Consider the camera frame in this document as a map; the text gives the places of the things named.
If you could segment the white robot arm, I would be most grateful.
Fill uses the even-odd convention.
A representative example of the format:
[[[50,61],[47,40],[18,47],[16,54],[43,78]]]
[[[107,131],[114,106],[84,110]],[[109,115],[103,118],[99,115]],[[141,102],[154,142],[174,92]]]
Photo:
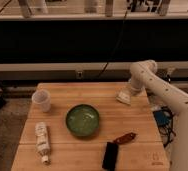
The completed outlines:
[[[143,87],[150,89],[178,115],[175,127],[170,171],[188,171],[188,94],[155,75],[154,60],[134,62],[130,65],[130,88],[139,92]]]

